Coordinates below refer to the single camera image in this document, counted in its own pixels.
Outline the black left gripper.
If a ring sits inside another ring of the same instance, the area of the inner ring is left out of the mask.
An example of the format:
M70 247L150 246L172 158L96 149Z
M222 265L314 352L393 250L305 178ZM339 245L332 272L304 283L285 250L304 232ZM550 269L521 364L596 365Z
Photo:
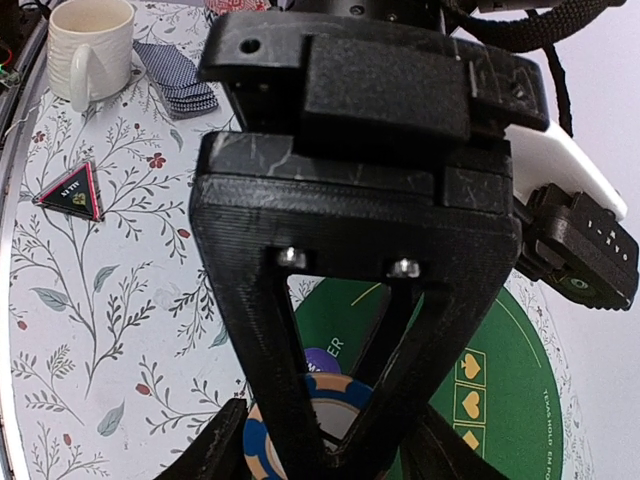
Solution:
M205 136L190 220L213 280L505 278L521 254L510 126L539 67L419 26L235 12L199 65L241 129Z

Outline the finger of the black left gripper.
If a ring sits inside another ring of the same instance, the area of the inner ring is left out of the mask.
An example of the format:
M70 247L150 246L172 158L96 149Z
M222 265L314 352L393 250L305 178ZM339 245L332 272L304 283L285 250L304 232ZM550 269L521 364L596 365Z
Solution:
M201 253L219 310L290 479L323 479L329 458L287 291L289 272L259 252Z
M478 330L504 282L426 286L412 326L391 352L373 397L329 458L329 470L382 470Z

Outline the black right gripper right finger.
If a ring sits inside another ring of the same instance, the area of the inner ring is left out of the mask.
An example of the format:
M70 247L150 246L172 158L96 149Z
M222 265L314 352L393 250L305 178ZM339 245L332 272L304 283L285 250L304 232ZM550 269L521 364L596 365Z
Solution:
M476 454L430 405L401 443L400 454L404 479L508 479Z

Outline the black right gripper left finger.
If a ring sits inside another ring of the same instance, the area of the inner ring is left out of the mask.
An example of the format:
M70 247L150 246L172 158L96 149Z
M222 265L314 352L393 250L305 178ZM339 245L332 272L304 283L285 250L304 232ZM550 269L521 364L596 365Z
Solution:
M229 399L159 480L249 479L242 434L247 401Z

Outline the blue small blind button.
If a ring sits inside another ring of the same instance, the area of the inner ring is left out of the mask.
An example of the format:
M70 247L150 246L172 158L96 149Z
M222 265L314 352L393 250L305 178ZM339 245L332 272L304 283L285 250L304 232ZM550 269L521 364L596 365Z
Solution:
M308 371L341 374L337 359L326 350L310 347L304 350Z

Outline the blue tan poker chip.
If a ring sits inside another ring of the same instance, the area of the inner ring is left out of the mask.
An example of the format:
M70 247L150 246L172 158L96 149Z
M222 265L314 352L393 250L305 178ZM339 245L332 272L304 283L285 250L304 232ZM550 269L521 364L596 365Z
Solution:
M305 382L324 446L333 453L368 405L373 389L347 375L327 372L308 373ZM253 479L287 478L257 404L245 422L243 448Z

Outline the blue playing card deck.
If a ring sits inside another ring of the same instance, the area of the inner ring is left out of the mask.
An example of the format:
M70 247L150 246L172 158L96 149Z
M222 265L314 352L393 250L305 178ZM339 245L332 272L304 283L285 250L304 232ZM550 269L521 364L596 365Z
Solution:
M213 89L199 80L195 64L175 45L135 40L133 48L172 120L198 117L218 108Z

